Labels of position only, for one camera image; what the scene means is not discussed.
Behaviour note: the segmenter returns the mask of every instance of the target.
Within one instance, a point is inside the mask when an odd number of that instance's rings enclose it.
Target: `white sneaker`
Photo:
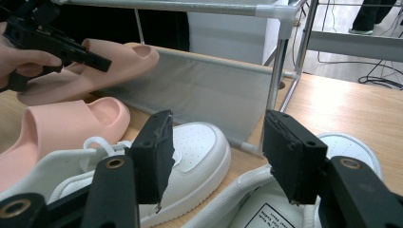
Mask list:
[[[99,148],[88,148],[98,143]],[[210,123],[188,123],[173,128],[175,164],[157,205],[140,205],[142,227],[175,219],[202,203],[220,185],[231,161],[231,150],[223,133]],[[20,193],[39,193],[47,203],[91,184],[96,164],[105,157],[120,155],[131,142],[110,146],[102,138],[90,138],[81,150],[55,151],[7,191],[0,200]]]
[[[379,161],[360,140],[341,133],[318,136],[328,145],[328,158],[341,155],[366,162],[381,178]],[[292,205],[266,164],[234,180],[184,228],[208,227],[321,227],[315,205]]]

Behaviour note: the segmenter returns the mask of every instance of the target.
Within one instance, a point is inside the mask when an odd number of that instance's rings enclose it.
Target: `pink slide sandal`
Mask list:
[[[46,154],[83,146],[100,136],[118,142],[130,122],[127,107],[115,98],[30,106],[17,142],[0,154],[0,192],[21,180]]]
[[[146,45],[128,47],[86,39],[83,46],[112,61],[109,70],[102,72],[73,63],[60,73],[53,72],[30,80],[27,91],[19,93],[18,100],[30,106],[72,101],[80,95],[140,77],[152,70],[160,59],[157,50]]]

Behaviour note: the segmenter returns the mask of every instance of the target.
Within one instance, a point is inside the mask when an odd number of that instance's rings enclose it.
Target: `person's leg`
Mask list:
[[[374,29],[378,7],[366,7],[365,5],[379,5],[381,0],[364,0],[363,6],[353,22],[353,30],[370,31]]]
[[[382,20],[388,15],[393,5],[396,4],[396,1],[397,0],[381,0],[381,5],[384,5],[385,7],[379,7],[379,10],[375,18],[376,25],[380,24]]]

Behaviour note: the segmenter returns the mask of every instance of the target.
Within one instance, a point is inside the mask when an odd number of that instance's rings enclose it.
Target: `shoe label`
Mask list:
[[[245,227],[295,228],[293,224],[268,203],[263,204]]]

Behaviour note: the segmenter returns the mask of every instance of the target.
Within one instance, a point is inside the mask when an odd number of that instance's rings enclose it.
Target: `wooden floor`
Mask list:
[[[348,29],[352,26],[355,16],[359,10],[359,6],[335,6],[327,5],[327,3],[336,4],[362,4],[362,0],[320,0],[317,8],[316,19],[314,22],[314,30],[328,31],[337,33],[348,33]],[[305,12],[308,12],[308,7],[304,7]],[[388,16],[379,25],[374,28],[373,36],[398,37],[403,32],[403,26],[400,22],[403,19],[399,7],[394,7]],[[302,29],[305,27],[306,17],[302,14],[300,26],[294,27],[292,37],[288,43],[288,50],[284,64],[285,69],[294,69],[294,61],[297,59],[299,42],[302,34]],[[303,71],[306,73],[320,75],[323,77],[339,79],[349,82],[357,82],[361,76],[366,76],[375,67],[375,65],[358,64],[358,63],[338,63],[328,64],[325,62],[364,62],[364,63],[379,63],[381,60],[358,58],[354,56],[338,55],[325,52],[317,52],[308,50],[306,53]],[[378,66],[370,75],[375,77],[384,77],[394,82],[403,85],[403,75],[394,71],[394,69],[403,71],[403,63],[386,62],[386,66]]]

